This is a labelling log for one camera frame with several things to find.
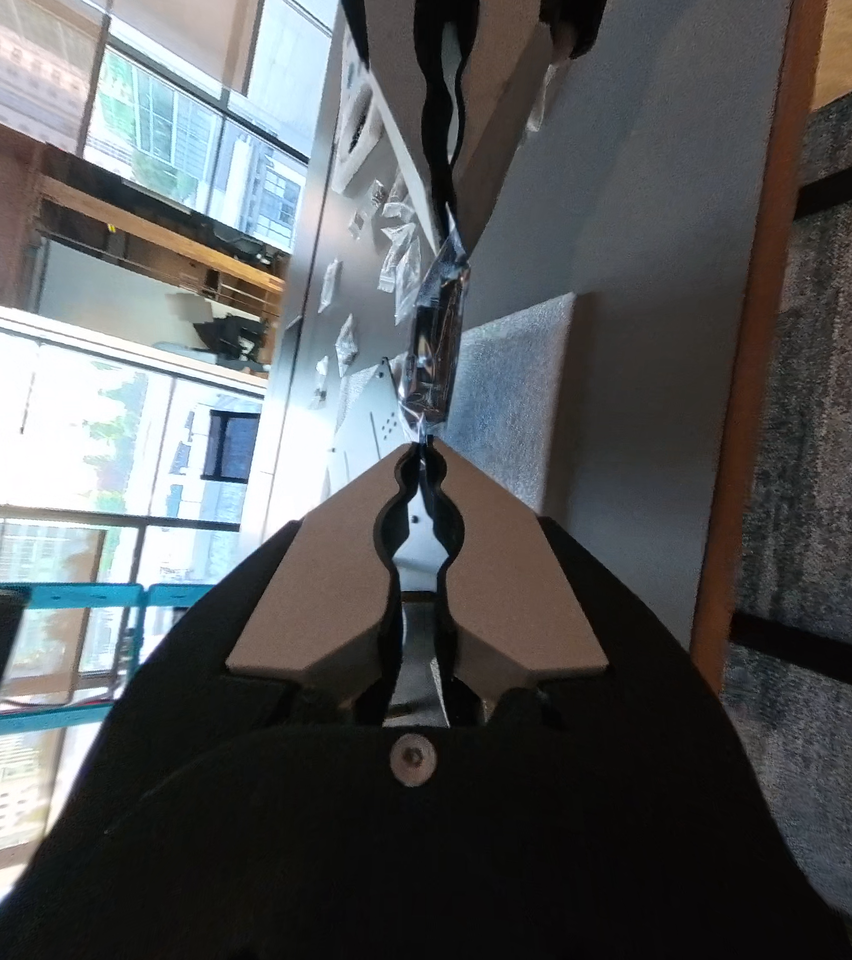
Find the dark parts bag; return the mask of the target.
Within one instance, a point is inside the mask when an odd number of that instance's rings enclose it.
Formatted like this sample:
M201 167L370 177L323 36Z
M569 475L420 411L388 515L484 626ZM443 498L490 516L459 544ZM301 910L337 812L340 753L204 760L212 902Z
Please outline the dark parts bag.
M397 389L408 438L425 444L448 420L471 278L456 218L415 300L409 348Z

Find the dark grey desk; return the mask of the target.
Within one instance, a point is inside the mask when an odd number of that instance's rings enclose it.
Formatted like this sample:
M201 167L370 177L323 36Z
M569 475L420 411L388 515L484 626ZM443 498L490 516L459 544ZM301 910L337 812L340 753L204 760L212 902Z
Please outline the dark grey desk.
M719 692L827 2L609 2L473 260L474 325L580 296L558 520Z

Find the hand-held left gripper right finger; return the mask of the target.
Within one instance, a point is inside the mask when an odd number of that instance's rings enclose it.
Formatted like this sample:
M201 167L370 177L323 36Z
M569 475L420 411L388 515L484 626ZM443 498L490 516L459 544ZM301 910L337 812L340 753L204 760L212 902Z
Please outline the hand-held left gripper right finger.
M448 546L454 676L481 700L509 690L588 678L609 661L539 518L526 503L443 442L435 491L461 521Z

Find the blue toy robot arm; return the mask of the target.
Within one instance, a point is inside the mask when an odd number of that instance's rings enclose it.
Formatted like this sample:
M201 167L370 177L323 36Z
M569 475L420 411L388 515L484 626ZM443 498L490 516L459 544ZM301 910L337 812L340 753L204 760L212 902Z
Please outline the blue toy robot arm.
M144 661L144 626L150 609L183 613L206 595L211 583L156 583L144 588L133 582L66 583L9 582L0 589L22 594L26 608L40 611L122 609L134 612L134 625L125 645L121 678L129 683ZM88 726L102 722L118 698L88 700L65 705L29 705L0 712L0 737L19 736Z

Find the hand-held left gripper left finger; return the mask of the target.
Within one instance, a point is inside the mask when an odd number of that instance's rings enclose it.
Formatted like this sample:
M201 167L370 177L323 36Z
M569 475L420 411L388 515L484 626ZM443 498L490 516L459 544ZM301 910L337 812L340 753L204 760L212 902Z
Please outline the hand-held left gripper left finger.
M308 512L228 655L243 678L354 702L383 676L378 636L391 592L384 517L403 502L405 443Z

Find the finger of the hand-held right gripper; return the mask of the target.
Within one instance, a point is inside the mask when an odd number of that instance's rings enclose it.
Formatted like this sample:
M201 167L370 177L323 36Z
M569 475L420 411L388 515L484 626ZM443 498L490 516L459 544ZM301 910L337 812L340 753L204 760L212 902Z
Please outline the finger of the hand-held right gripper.
M449 228L455 210L455 2L340 2L355 50L386 110L420 220Z
M485 1L457 91L462 132L452 160L456 223L486 227L550 66L539 1Z

